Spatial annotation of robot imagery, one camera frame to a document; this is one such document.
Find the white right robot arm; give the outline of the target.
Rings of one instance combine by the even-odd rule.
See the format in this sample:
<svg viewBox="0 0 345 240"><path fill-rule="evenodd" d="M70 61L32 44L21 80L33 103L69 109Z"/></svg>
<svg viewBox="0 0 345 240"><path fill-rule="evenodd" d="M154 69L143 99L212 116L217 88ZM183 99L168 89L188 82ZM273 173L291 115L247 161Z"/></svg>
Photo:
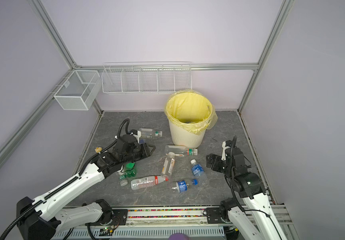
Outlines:
<svg viewBox="0 0 345 240"><path fill-rule="evenodd" d="M222 143L222 154L206 156L206 167L222 173L232 198L219 205L222 220L232 223L246 240L286 240L260 176L248 170L237 136Z"/></svg>

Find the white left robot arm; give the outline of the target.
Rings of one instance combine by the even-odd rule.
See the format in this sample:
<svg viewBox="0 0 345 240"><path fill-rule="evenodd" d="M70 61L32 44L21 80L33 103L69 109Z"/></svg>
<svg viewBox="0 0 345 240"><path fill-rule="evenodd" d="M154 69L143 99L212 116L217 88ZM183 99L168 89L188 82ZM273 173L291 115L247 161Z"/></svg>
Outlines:
<svg viewBox="0 0 345 240"><path fill-rule="evenodd" d="M81 225L111 223L114 214L107 201L101 199L78 208L66 209L71 201L93 185L120 171L127 163L150 157L154 145L140 140L140 132L129 130L129 119L119 126L113 143L97 150L68 180L34 199L25 197L16 205L16 219L4 230L4 240L18 227L25 240L50 240L56 234Z"/></svg>

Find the clear bottle blue label white cap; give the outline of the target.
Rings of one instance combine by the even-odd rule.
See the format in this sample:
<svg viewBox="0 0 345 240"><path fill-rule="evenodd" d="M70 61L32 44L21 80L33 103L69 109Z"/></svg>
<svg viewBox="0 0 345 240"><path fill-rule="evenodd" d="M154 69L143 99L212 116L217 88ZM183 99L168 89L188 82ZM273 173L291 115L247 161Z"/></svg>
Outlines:
<svg viewBox="0 0 345 240"><path fill-rule="evenodd" d="M198 180L199 184L205 186L208 184L208 178L203 167L196 161L191 160L191 171L194 177Z"/></svg>

